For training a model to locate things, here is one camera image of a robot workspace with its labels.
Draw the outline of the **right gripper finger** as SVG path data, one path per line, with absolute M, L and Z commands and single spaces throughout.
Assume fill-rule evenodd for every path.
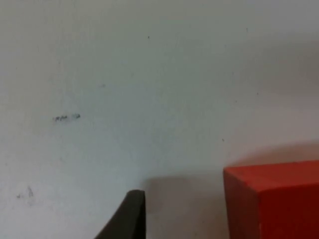
M 95 239 L 146 239 L 146 197 L 130 190 Z

